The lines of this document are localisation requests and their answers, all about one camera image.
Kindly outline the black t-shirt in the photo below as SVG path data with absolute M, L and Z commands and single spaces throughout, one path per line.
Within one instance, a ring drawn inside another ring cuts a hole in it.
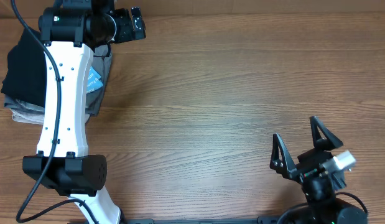
M 44 107 L 47 83 L 45 54 L 34 40 L 40 33 L 24 30 L 17 45 L 7 55 L 7 74 L 1 93 L 11 98 Z

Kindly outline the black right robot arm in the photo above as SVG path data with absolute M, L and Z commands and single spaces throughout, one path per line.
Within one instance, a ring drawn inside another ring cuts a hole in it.
M 277 223 L 367 223 L 368 209 L 354 194 L 343 192 L 345 171 L 356 165 L 350 151 L 334 156 L 332 150 L 343 146 L 316 117 L 310 117 L 313 148 L 299 155 L 296 164 L 281 136 L 272 137 L 269 167 L 283 178 L 301 186 L 306 202 L 288 208 Z

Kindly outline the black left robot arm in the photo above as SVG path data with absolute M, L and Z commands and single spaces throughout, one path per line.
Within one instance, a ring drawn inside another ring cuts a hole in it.
M 36 153 L 22 169 L 36 186 L 55 190 L 81 210 L 87 223 L 124 223 L 105 187 L 107 162 L 88 152 L 86 89 L 94 49 L 146 37 L 139 7 L 112 1 L 63 1 L 39 18 L 38 45 L 45 54 L 44 123 Z

